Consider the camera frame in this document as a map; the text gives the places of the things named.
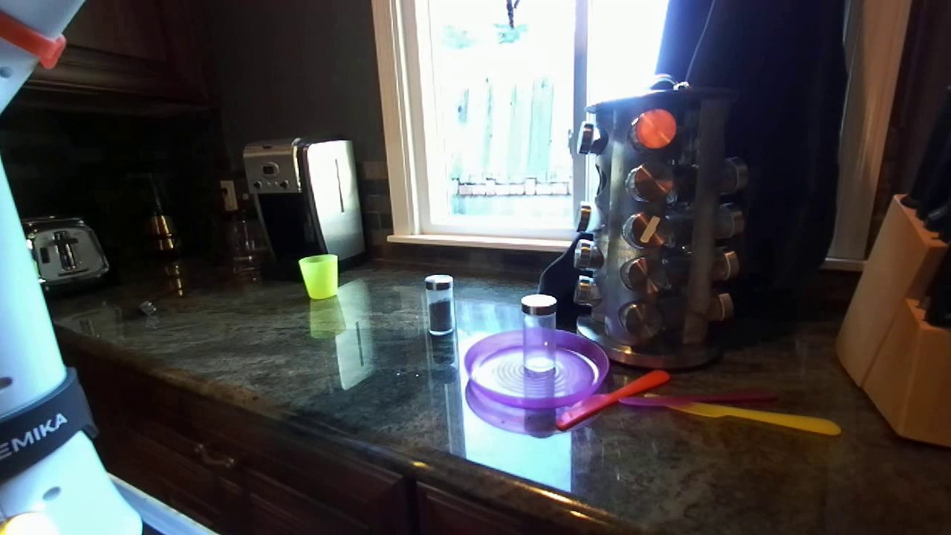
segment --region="kitchen counter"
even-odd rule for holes
[[[342,273],[337,299],[300,285],[126,282],[53,299],[76,346],[285,424],[342,437],[483,501],[578,508],[643,531],[949,531],[949,447],[893,433],[836,360],[836,317],[740,321],[720,361],[667,391],[775,391],[772,410],[836,419],[814,437],[738,419],[613,406],[561,433],[505,431],[466,400],[465,351],[521,324],[533,275],[459,278],[459,333],[423,333],[425,269]],[[615,364],[606,388],[640,372]]]

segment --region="spice jar lid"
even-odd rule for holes
[[[452,275],[449,273],[432,273],[432,275],[425,275],[425,288],[452,288]]]
[[[526,293],[524,296],[524,311],[526,314],[551,314],[558,308],[558,299],[554,293]]]

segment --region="curtain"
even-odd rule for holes
[[[728,88],[728,155],[753,169],[738,308],[781,299],[829,250],[844,0],[673,0],[660,70]]]

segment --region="toaster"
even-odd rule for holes
[[[40,217],[24,223],[40,278],[50,288],[93,282],[111,273],[96,230],[82,217]]]

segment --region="rotating spice rack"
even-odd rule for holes
[[[594,158],[594,217],[570,245],[573,305],[615,361],[698,369],[734,314],[747,180],[726,158],[728,97],[657,88],[590,107],[579,155]]]

